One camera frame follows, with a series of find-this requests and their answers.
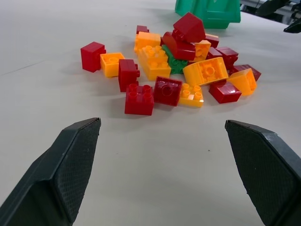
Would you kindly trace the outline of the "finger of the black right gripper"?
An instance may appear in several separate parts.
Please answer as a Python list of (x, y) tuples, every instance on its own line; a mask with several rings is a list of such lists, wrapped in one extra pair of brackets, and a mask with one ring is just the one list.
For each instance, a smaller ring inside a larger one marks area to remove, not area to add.
[(265, 3), (263, 3), (257, 10), (255, 15), (256, 16), (267, 16), (274, 12), (276, 12), (278, 9), (285, 6), (289, 0), (268, 0)]
[(284, 29), (287, 33), (300, 33), (301, 32), (301, 20), (294, 21), (291, 25)]

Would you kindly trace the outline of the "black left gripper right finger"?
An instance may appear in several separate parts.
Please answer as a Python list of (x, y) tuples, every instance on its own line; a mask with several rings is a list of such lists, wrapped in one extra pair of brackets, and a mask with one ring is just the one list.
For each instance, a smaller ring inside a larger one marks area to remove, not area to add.
[(227, 120), (238, 173), (266, 226), (301, 224), (301, 159), (278, 136), (262, 127)]

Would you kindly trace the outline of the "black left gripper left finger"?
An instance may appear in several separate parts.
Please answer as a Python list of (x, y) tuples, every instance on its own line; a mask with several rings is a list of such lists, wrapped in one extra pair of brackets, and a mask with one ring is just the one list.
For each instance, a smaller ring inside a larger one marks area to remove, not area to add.
[(0, 207), (2, 226), (71, 226), (90, 179), (100, 118), (64, 128)]

